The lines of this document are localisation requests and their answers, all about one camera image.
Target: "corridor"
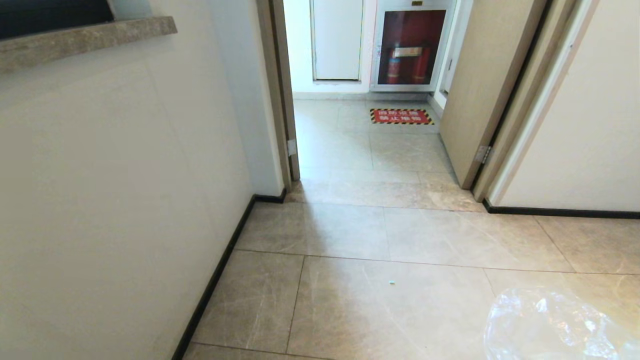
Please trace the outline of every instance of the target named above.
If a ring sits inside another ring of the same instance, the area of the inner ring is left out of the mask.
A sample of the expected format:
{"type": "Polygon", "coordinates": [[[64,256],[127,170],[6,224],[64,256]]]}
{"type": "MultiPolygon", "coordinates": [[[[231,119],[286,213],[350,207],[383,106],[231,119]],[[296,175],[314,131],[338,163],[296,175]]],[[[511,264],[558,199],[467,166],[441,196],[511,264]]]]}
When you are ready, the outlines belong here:
{"type": "Polygon", "coordinates": [[[295,110],[301,181],[256,203],[185,359],[484,359],[494,298],[531,286],[640,335],[639,221],[487,214],[424,103],[295,110]],[[435,125],[371,124],[370,108],[435,125]]]}

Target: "wooden door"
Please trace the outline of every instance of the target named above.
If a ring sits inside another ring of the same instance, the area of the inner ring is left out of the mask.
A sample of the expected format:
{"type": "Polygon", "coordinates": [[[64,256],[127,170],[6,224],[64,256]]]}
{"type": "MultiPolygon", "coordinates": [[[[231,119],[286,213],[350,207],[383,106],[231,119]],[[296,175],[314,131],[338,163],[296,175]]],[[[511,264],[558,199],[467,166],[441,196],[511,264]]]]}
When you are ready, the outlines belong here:
{"type": "Polygon", "coordinates": [[[475,0],[440,134],[460,186],[472,186],[546,0],[475,0]]]}

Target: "fire hydrant cabinet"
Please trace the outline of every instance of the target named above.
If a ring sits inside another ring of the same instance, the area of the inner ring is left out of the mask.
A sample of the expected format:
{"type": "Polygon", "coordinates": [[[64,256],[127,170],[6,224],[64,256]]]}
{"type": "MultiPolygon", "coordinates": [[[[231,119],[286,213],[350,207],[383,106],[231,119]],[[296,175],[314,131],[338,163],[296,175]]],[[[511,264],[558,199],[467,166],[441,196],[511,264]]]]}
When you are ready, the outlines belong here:
{"type": "Polygon", "coordinates": [[[371,91],[433,92],[454,0],[379,0],[371,91]]]}

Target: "black baseboard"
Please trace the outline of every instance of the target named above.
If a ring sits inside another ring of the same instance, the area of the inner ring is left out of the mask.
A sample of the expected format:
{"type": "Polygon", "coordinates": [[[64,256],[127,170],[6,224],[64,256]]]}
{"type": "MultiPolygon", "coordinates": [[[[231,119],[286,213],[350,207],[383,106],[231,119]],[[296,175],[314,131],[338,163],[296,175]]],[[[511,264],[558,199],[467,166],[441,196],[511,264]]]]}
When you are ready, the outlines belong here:
{"type": "Polygon", "coordinates": [[[540,215],[544,217],[640,219],[640,212],[635,211],[506,208],[501,206],[492,206],[486,199],[483,201],[483,204],[489,214],[540,215]]]}
{"type": "Polygon", "coordinates": [[[175,349],[175,352],[173,353],[172,360],[181,360],[184,354],[187,352],[187,348],[189,347],[191,338],[193,337],[193,334],[195,333],[196,328],[200,323],[200,319],[202,318],[202,315],[204,314],[204,311],[207,308],[209,301],[211,300],[211,295],[213,295],[213,290],[215,290],[216,285],[220,280],[220,276],[222,276],[222,271],[224,271],[225,266],[227,265],[227,261],[229,261],[229,257],[231,256],[231,253],[233,252],[234,247],[236,246],[236,242],[238,241],[238,238],[242,233],[244,224],[246,223],[246,220],[249,218],[249,214],[251,213],[251,210],[253,209],[253,205],[256,202],[256,197],[257,197],[256,195],[252,196],[251,200],[249,201],[249,205],[246,206],[244,214],[240,218],[240,221],[236,226],[236,230],[234,231],[234,234],[231,236],[231,240],[229,240],[229,244],[227,245],[227,248],[222,254],[222,258],[220,258],[220,262],[218,263],[218,266],[216,266],[216,269],[213,272],[213,275],[211,276],[211,280],[209,280],[209,283],[207,284],[207,287],[205,288],[204,293],[202,294],[202,297],[200,298],[200,301],[198,302],[198,305],[196,306],[196,309],[193,312],[193,315],[191,315],[189,324],[187,325],[187,328],[184,330],[184,333],[182,334],[182,338],[180,339],[180,343],[178,343],[178,347],[175,349]]]}
{"type": "Polygon", "coordinates": [[[282,193],[280,193],[280,196],[256,195],[255,200],[259,202],[274,202],[276,204],[283,204],[285,196],[287,196],[286,188],[282,189],[282,193]]]}

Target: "door hinge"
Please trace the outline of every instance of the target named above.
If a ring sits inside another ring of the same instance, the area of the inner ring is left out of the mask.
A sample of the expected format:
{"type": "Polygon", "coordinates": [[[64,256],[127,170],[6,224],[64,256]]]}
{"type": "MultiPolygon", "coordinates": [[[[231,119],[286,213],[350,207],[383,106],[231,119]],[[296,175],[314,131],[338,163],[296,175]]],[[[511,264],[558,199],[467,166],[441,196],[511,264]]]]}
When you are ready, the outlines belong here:
{"type": "Polygon", "coordinates": [[[487,161],[489,161],[489,157],[491,156],[491,153],[492,153],[492,147],[481,145],[478,147],[475,161],[478,161],[484,164],[487,161]]]}
{"type": "Polygon", "coordinates": [[[298,153],[298,143],[296,139],[287,141],[287,156],[296,155],[298,153]]]}

